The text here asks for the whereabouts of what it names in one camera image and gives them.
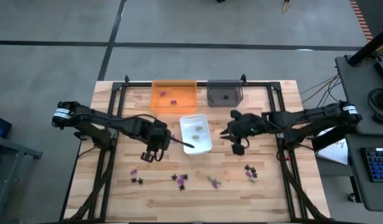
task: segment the white paper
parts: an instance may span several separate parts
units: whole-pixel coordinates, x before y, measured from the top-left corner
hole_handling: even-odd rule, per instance
[[[329,128],[325,131],[319,133],[319,136],[330,131],[332,128]],[[340,164],[348,164],[348,144],[345,139],[342,139],[332,145],[325,147],[324,149],[318,151],[317,156],[320,156],[324,159],[328,159],[334,162],[339,162]]]

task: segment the computer keyboard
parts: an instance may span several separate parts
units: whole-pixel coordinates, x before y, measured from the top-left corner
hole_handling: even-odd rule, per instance
[[[371,182],[383,182],[383,148],[363,148]]]

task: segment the white tray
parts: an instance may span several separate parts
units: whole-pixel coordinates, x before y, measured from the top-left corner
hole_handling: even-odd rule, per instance
[[[183,146],[186,154],[207,153],[212,149],[212,141],[210,128],[206,116],[203,114],[184,116],[180,118],[180,130],[182,132],[182,141],[192,144],[194,148]],[[196,127],[201,126],[202,129],[197,131]],[[199,135],[198,139],[193,139],[193,135]]]

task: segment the concrete floor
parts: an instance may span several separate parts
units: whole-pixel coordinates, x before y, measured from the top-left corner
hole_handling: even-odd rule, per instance
[[[120,0],[0,0],[0,40],[107,42]],[[116,42],[362,46],[366,43],[348,0],[128,0]],[[105,47],[0,45],[0,117],[11,139],[44,151],[25,159],[4,219],[57,221],[79,141],[50,120],[60,100],[88,105]],[[339,51],[114,48],[105,80],[165,78],[297,80],[300,91],[336,74]],[[344,98],[341,85],[336,98]],[[304,107],[315,107],[320,96]],[[383,223],[383,213],[346,201],[348,178],[322,178],[331,216]]]

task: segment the gray container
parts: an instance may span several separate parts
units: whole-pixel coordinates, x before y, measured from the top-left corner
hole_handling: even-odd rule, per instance
[[[240,80],[209,80],[206,83],[206,97],[210,107],[237,107],[242,101]]]

